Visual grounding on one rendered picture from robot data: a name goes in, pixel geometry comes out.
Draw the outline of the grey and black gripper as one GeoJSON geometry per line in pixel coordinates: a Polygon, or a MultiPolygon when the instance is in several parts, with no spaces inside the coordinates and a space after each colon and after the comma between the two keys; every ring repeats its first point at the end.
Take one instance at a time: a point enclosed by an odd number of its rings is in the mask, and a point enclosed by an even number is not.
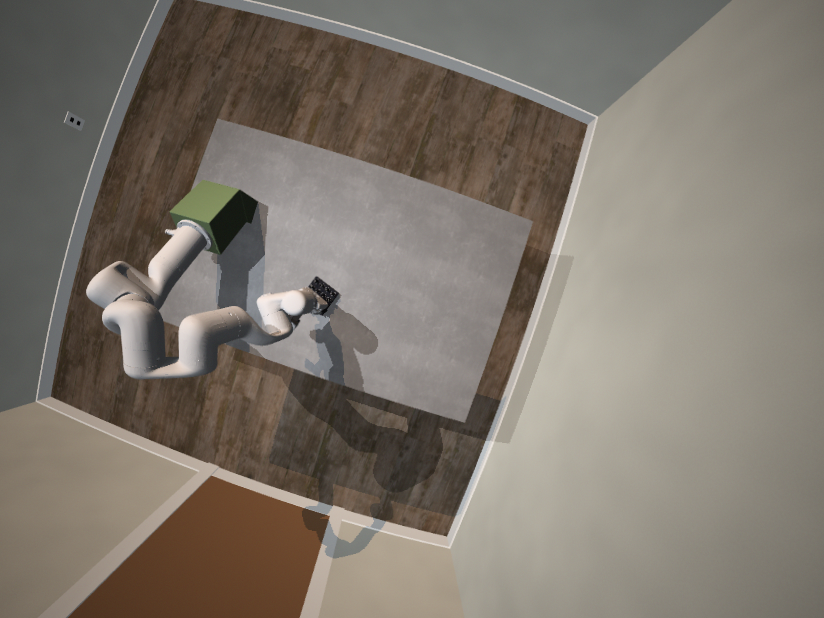
{"type": "MultiPolygon", "coordinates": [[[[308,287],[304,287],[304,288],[302,288],[302,289],[300,289],[300,290],[309,290],[310,292],[312,291],[312,293],[314,294],[314,291],[313,291],[312,289],[308,288],[308,287]]],[[[314,295],[315,295],[315,294],[314,294],[314,295]]],[[[317,293],[316,293],[316,295],[315,295],[315,296],[316,296],[316,298],[317,298],[317,308],[316,308],[316,309],[318,310],[318,312],[317,312],[316,314],[315,314],[315,313],[310,313],[310,314],[319,315],[319,314],[321,314],[322,312],[325,312],[325,313],[326,313],[326,312],[328,311],[328,310],[326,309],[326,307],[328,306],[328,303],[327,303],[327,302],[326,302],[323,298],[321,298],[321,297],[320,297],[317,293]],[[321,311],[322,311],[322,312],[321,312],[321,311]]]]}

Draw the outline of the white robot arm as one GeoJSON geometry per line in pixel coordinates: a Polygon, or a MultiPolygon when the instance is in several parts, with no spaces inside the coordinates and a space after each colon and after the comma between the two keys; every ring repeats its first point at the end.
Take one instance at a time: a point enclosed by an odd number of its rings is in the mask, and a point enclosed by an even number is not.
{"type": "Polygon", "coordinates": [[[149,277],[117,261],[100,271],[86,290],[87,297],[105,309],[102,321],[106,328],[121,335],[128,376],[168,379],[211,373],[217,367],[219,345],[238,338],[253,345],[270,345],[289,337],[303,314],[318,312],[312,292],[292,290],[258,298],[268,333],[237,306],[190,315],[179,327],[179,357],[165,357],[159,310],[199,253],[213,244],[209,233],[191,220],[181,220],[176,230],[165,233],[173,237],[149,263],[149,277]]]}

